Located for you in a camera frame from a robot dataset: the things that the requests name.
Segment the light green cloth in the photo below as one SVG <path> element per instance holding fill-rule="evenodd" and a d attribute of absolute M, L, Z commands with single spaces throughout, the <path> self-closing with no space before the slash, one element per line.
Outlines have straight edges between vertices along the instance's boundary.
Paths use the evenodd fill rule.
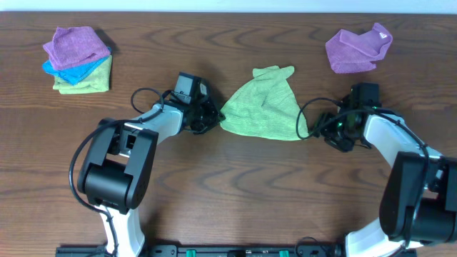
<path fill-rule="evenodd" d="M 306 118 L 287 79 L 293 66 L 270 66 L 252 71 L 253 78 L 224 104 L 221 128 L 241 136 L 298 141 L 308 136 Z"/>

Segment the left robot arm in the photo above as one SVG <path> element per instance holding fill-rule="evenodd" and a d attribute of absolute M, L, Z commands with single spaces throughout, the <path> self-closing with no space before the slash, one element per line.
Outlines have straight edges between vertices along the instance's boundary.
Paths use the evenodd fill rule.
<path fill-rule="evenodd" d="M 104 218 L 109 256 L 139 256 L 146 239 L 138 207 L 146 194 L 156 147 L 183 130 L 203 134 L 224 115 L 211 97 L 183 102 L 159 100 L 134 119 L 100 120 L 83 141 L 89 149 L 73 187 L 84 202 Z"/>

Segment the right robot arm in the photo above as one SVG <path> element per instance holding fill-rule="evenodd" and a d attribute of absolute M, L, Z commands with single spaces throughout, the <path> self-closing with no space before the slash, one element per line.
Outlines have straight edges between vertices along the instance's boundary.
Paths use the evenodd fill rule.
<path fill-rule="evenodd" d="M 311 136 L 341 152 L 357 141 L 375 148 L 391 167 L 378 218 L 323 246 L 326 256 L 414 256 L 417 248 L 456 242 L 456 160 L 432 149 L 403 117 L 380 104 L 340 102 L 323 113 Z"/>

